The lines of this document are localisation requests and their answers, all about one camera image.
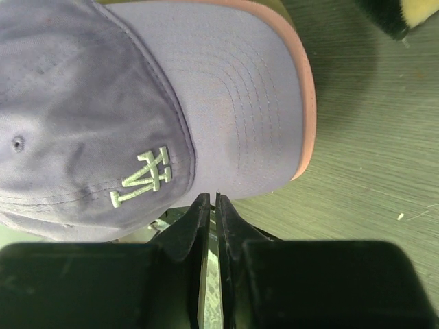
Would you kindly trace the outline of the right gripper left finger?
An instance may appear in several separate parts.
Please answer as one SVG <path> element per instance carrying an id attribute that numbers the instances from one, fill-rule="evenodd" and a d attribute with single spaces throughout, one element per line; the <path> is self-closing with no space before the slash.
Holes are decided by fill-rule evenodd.
<path id="1" fill-rule="evenodd" d="M 148 328 L 203 328 L 209 250 L 210 196 L 153 239 L 157 247 L 147 298 Z"/>

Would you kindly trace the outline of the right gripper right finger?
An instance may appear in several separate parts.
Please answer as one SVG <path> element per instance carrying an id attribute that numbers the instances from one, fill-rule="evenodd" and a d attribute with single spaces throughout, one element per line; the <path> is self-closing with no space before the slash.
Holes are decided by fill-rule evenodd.
<path id="1" fill-rule="evenodd" d="M 248 223 L 237 212 L 230 199 L 218 193 L 215 200 L 215 222 L 219 252 L 219 272 L 224 328 L 251 328 L 251 284 L 244 259 L 247 241 L 272 242 L 274 237 Z"/>

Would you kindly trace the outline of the purple LA cap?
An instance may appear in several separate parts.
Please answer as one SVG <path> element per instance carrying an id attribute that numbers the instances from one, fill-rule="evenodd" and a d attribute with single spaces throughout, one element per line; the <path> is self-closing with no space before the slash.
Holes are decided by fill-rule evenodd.
<path id="1" fill-rule="evenodd" d="M 201 193 L 299 177 L 305 50 L 251 1 L 1 2 L 1 224 L 111 241 Z"/>

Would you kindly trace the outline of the green NY cap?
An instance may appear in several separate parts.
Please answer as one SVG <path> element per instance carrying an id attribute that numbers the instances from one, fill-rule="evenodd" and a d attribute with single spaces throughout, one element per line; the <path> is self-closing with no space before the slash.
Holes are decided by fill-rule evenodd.
<path id="1" fill-rule="evenodd" d="M 142 0 L 97 0 L 98 3 L 102 5 L 110 5 L 110 4 L 118 4 L 118 3 L 135 3 L 142 2 Z M 279 0 L 251 0 L 251 2 L 259 3 L 268 7 L 269 9 L 275 11 L 277 14 L 281 15 L 292 27 L 294 27 L 293 20 L 285 8 Z"/>

